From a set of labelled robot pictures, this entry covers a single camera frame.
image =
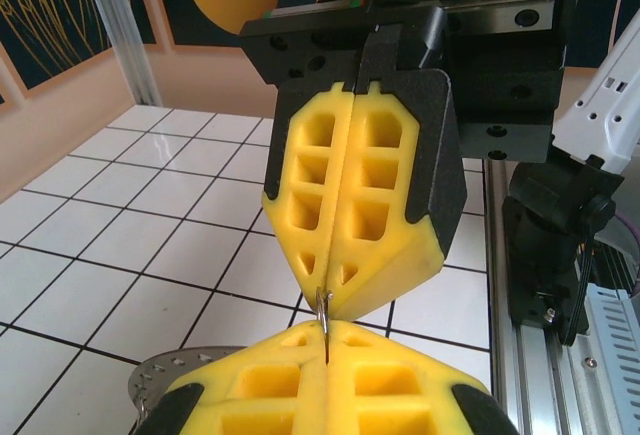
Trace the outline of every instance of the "black cable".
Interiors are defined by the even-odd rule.
[[[582,251],[582,257],[580,258],[580,281],[578,282],[578,292],[575,297],[573,310],[571,311],[571,317],[568,320],[567,330],[565,331],[564,338],[562,340],[563,345],[573,345],[573,342],[576,339],[578,321],[580,320],[584,300],[587,296],[587,287],[589,286],[589,276],[591,274],[591,264],[593,262],[594,238],[595,235],[592,233],[591,229],[587,228],[584,250]]]

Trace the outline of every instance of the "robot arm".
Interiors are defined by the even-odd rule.
[[[601,169],[622,173],[640,139],[640,13],[573,106],[554,124],[554,145]]]

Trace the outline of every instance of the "metal hook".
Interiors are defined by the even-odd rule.
[[[329,300],[331,300],[332,296],[331,292],[325,292],[320,287],[316,290],[316,314],[322,326],[322,333],[324,334],[324,348],[327,363],[329,363]]]

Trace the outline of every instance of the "floor tile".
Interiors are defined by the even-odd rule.
[[[489,348],[487,297],[486,275],[445,267],[396,300],[392,328]]]
[[[478,172],[464,172],[467,180],[467,203],[464,211],[484,215],[484,181],[483,174]]]
[[[118,161],[162,168],[188,141],[189,139],[184,137],[148,133],[123,153]]]
[[[18,192],[0,203],[0,240],[20,241],[64,203],[64,199],[37,193]]]
[[[65,157],[26,186],[29,190],[70,197],[80,190],[107,162]]]
[[[244,142],[258,122],[260,119],[255,117],[219,113],[198,134],[198,138]]]
[[[260,213],[260,216],[256,220],[256,223],[251,230],[253,230],[254,232],[267,233],[269,235],[274,234],[273,225],[271,225],[269,217],[267,217],[267,214],[264,212],[264,210]]]
[[[202,175],[161,172],[129,206],[146,212],[184,217],[213,179]]]
[[[77,352],[16,330],[0,337],[1,434],[10,435],[20,426]]]
[[[119,209],[71,200],[29,235],[23,245],[75,257]]]
[[[0,260],[0,320],[11,323],[71,262],[16,247]]]
[[[462,164],[465,170],[475,170],[476,172],[482,171],[482,160],[477,158],[463,158]]]
[[[126,435],[138,413],[126,391],[134,368],[82,352],[20,435]]]
[[[238,150],[221,175],[248,182],[263,183],[268,156],[269,149],[267,147],[244,145]]]
[[[167,168],[202,175],[218,175],[237,149],[236,143],[194,139]]]
[[[487,270],[483,217],[462,215],[445,263],[454,267]]]
[[[253,345],[285,330],[291,313],[285,308],[216,293],[186,346]]]
[[[264,118],[258,125],[251,136],[247,139],[247,143],[255,143],[266,147],[271,143],[271,131],[273,130],[273,119]]]
[[[142,270],[178,220],[125,210],[82,254],[85,260]]]
[[[275,237],[250,233],[220,290],[294,306],[300,288]]]
[[[366,314],[364,317],[358,319],[359,322],[370,323],[371,325],[378,325],[379,327],[386,327],[389,322],[389,310],[391,304],[388,303],[371,313]]]
[[[316,317],[313,313],[307,313],[307,312],[296,312],[296,316],[293,319],[293,324],[297,325],[299,323],[302,322],[311,322],[313,320],[317,320],[318,317]]]
[[[389,338],[471,375],[491,389],[491,357],[487,352],[393,332]]]
[[[147,273],[213,288],[243,237],[239,230],[184,222],[160,250]]]
[[[189,214],[191,220],[249,229],[260,210],[262,185],[217,179]]]
[[[142,277],[90,346],[139,361],[177,349],[208,296],[204,290]]]
[[[170,108],[135,105],[109,126],[131,130],[150,130],[170,111]]]
[[[134,280],[132,273],[74,262],[16,325],[85,343]]]
[[[142,137],[141,132],[105,128],[76,148],[71,155],[115,160],[140,137]]]
[[[157,173],[158,170],[155,168],[114,163],[84,187],[75,198],[124,207]]]
[[[153,127],[153,132],[193,137],[211,120],[211,117],[213,113],[174,110]]]

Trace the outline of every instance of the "honeycomb foam structure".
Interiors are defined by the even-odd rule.
[[[305,322],[176,380],[204,387],[180,435],[470,435],[452,393],[480,382],[357,325]]]
[[[429,216],[405,219],[419,123],[376,82],[366,95],[336,83],[292,118],[275,200],[263,207],[315,308],[355,320],[437,274],[443,251]]]

